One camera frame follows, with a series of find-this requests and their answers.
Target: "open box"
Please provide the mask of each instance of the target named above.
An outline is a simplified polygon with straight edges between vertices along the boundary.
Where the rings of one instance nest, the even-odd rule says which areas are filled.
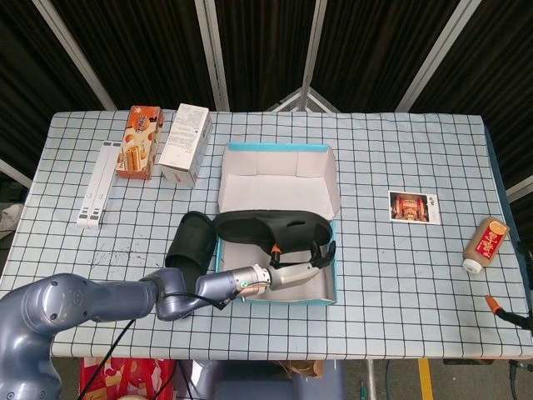
[[[302,210],[331,221],[341,206],[333,151],[321,144],[228,143],[222,160],[218,196],[220,213],[241,210]],[[335,226],[332,222],[333,237]],[[281,255],[283,262],[306,263],[309,252]],[[267,266],[270,255],[260,247],[219,241],[217,271],[252,264]],[[256,301],[333,304],[335,260],[309,282],[250,297]]]

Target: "bottle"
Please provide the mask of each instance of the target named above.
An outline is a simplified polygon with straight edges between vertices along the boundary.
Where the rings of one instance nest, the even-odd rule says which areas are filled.
[[[474,237],[463,252],[463,268],[469,273],[480,273],[498,252],[509,227],[494,217],[487,217],[477,228]]]

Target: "white tablecloth with black grid lines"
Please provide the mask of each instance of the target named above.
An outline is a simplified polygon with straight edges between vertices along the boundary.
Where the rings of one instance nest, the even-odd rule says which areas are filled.
[[[193,190],[155,168],[117,177],[102,228],[76,216],[103,140],[122,140],[128,111],[62,112],[45,149],[0,282],[0,296],[54,273],[138,280],[163,267],[187,210],[214,217],[226,143],[325,143],[336,154],[338,301],[332,306],[234,302],[181,321],[137,320],[116,356],[195,359],[532,357],[531,334],[495,318],[491,294],[526,315],[509,239],[479,275],[461,252],[501,206],[480,117],[443,114],[212,113],[214,133]],[[162,144],[173,112],[165,112]],[[388,190],[436,193],[441,225],[389,221]],[[61,332],[56,356],[103,356],[126,322]]]

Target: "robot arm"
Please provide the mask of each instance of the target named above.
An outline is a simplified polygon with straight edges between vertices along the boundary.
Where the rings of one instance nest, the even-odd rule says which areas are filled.
[[[0,399],[59,399],[61,379],[52,365],[55,335],[88,320],[143,318],[156,307],[164,321],[207,305],[223,308],[237,297],[303,284],[329,264],[328,257],[275,269],[258,265],[204,275],[196,295],[185,293],[182,272],[160,269],[139,282],[92,282],[59,274],[20,287],[0,299]]]

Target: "orange snack box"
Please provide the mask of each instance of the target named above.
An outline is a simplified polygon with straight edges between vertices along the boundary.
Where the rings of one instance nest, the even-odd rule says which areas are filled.
[[[132,106],[117,159],[119,177],[150,179],[162,124],[160,107]]]

